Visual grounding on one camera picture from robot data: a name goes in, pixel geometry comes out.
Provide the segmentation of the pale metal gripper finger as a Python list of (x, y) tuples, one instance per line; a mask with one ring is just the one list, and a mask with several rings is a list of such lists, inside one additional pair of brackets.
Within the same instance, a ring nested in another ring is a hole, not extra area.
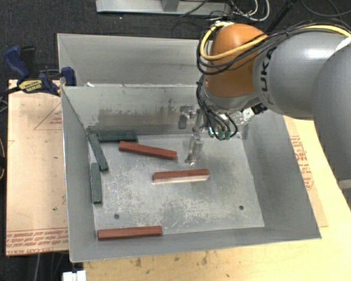
[(203, 141), (195, 141), (194, 143), (194, 161), (198, 161), (201, 158), (202, 154), (202, 148), (203, 148), (204, 142)]
[(194, 163), (194, 148), (195, 148), (195, 135), (192, 134), (190, 136), (190, 141), (188, 144), (187, 158), (185, 159), (185, 162), (189, 165), (192, 165)]

